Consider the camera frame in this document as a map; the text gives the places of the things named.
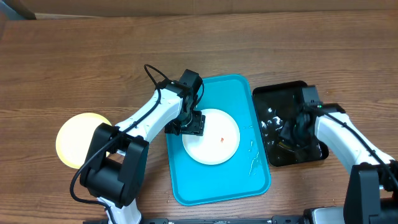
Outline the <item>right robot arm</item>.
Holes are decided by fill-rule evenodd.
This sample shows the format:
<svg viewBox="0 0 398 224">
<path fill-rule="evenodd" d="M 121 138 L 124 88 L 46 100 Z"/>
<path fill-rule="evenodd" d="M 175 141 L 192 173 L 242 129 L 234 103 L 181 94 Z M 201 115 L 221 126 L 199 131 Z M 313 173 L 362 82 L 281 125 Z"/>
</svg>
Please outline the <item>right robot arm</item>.
<svg viewBox="0 0 398 224">
<path fill-rule="evenodd" d="M 321 142 L 349 172 L 341 207 L 313 208 L 306 223 L 397 223 L 397 160 L 379 150 L 338 104 L 323 104 L 315 86 L 293 94 L 294 118 L 280 136 L 296 149 Z"/>
</svg>

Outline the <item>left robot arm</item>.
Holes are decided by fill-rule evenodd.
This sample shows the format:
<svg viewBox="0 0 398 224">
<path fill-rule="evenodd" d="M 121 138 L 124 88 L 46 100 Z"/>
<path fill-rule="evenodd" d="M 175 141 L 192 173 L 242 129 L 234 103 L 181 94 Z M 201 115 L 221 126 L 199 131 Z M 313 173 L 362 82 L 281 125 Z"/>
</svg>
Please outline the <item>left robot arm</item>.
<svg viewBox="0 0 398 224">
<path fill-rule="evenodd" d="M 165 78 L 154 85 L 152 98 L 130 118 L 94 130 L 85 162 L 72 178 L 72 198 L 104 207 L 105 223 L 143 222 L 136 197 L 156 135 L 203 135 L 205 115 L 195 110 L 204 94 L 199 74 L 185 70 L 178 81 Z"/>
</svg>

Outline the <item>green yellow sponge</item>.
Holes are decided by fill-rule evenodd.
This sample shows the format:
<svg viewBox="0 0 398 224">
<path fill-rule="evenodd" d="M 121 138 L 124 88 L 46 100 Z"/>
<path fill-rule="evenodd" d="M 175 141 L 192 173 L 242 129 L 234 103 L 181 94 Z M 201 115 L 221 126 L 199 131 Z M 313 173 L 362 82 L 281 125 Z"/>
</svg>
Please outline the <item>green yellow sponge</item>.
<svg viewBox="0 0 398 224">
<path fill-rule="evenodd" d="M 290 144 L 290 143 L 288 143 L 288 142 L 280 141 L 280 142 L 278 142 L 277 145 L 278 145 L 280 148 L 282 148 L 282 149 L 284 149 L 284 150 L 286 150 L 286 151 L 290 151 L 290 152 L 294 152 L 294 151 L 295 151 L 294 145 L 292 145 L 292 144 Z"/>
</svg>

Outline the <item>white plate with stain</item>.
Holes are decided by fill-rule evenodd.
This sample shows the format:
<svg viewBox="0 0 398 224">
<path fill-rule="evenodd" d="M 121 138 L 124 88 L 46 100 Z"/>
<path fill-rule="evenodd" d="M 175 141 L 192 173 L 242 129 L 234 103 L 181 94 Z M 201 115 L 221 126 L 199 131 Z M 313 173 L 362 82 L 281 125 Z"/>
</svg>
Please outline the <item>white plate with stain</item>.
<svg viewBox="0 0 398 224">
<path fill-rule="evenodd" d="M 205 165 L 226 162 L 235 154 L 240 143 L 240 131 L 235 120 L 224 111 L 202 110 L 205 125 L 202 136 L 182 136 L 187 154 L 195 161 Z"/>
</svg>

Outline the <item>yellow plate with stain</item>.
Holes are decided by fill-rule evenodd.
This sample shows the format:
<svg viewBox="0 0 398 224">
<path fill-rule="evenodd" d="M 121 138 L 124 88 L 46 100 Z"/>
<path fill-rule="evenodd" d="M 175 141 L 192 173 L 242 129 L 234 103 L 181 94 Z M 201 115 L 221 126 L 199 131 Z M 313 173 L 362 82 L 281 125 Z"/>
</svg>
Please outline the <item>yellow plate with stain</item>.
<svg viewBox="0 0 398 224">
<path fill-rule="evenodd" d="M 55 141 L 58 158 L 68 167 L 79 169 L 85 162 L 95 129 L 111 123 L 100 114 L 82 113 L 73 116 L 60 128 Z"/>
</svg>

